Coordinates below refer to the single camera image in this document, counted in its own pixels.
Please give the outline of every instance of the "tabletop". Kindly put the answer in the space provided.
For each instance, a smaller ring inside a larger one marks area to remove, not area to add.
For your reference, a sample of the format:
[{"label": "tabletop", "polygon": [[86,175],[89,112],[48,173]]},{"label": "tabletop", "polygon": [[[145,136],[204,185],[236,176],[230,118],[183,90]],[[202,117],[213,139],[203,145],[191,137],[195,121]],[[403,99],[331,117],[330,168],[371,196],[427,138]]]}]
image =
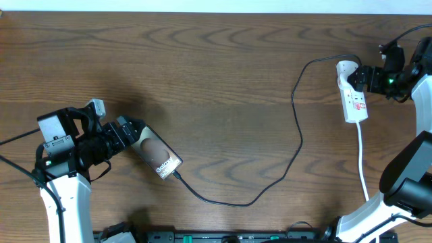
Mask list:
[{"label": "tabletop", "polygon": [[[428,16],[5,12],[0,19],[0,138],[36,118],[103,99],[107,117],[144,119],[184,160],[178,171],[207,198],[247,203],[280,178],[300,137],[291,92],[310,60],[353,53],[383,65],[378,45]],[[400,41],[409,59],[422,36]],[[303,147],[286,178],[247,208],[209,205],[173,176],[161,180],[128,149],[92,183],[93,230],[121,221],[176,230],[279,231],[325,227],[361,206],[355,124],[344,121],[337,60],[314,63],[295,94]],[[372,196],[385,166],[415,137],[412,101],[366,94],[364,174]],[[0,147],[31,170],[40,133]],[[90,169],[95,178],[105,169]],[[0,242],[47,242],[38,189],[0,163]],[[404,224],[401,242],[432,231]]]}]

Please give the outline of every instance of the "white power strip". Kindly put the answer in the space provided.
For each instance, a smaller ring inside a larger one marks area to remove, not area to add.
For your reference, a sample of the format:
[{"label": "white power strip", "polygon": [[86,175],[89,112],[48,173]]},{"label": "white power strip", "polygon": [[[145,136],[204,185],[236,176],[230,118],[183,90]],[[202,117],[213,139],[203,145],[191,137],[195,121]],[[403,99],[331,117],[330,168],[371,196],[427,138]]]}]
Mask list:
[{"label": "white power strip", "polygon": [[345,122],[356,123],[368,118],[365,94],[357,92],[347,82],[350,74],[357,70],[357,63],[353,61],[340,61],[336,65],[337,85],[340,89],[342,106],[344,108]]}]

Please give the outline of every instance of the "white cable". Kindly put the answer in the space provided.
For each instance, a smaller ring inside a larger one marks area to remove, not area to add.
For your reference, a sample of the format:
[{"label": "white cable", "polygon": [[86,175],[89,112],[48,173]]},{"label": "white cable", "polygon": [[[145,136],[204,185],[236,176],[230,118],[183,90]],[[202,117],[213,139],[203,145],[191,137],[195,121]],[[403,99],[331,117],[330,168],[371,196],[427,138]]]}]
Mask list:
[{"label": "white cable", "polygon": [[[363,141],[362,141],[362,130],[360,129],[360,122],[356,121],[357,133],[358,133],[358,175],[362,183],[364,199],[369,201],[369,195],[367,193],[367,187],[365,177],[363,176]],[[379,243],[379,236],[375,238],[375,243]]]}]

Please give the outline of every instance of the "white background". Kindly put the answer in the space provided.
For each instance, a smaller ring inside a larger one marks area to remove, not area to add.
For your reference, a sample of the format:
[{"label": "white background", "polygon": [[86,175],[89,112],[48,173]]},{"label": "white background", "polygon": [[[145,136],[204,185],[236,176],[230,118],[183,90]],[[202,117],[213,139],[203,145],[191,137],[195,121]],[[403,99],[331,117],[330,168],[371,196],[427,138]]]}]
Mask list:
[{"label": "white background", "polygon": [[432,0],[0,0],[0,9],[3,11],[432,14]]}]

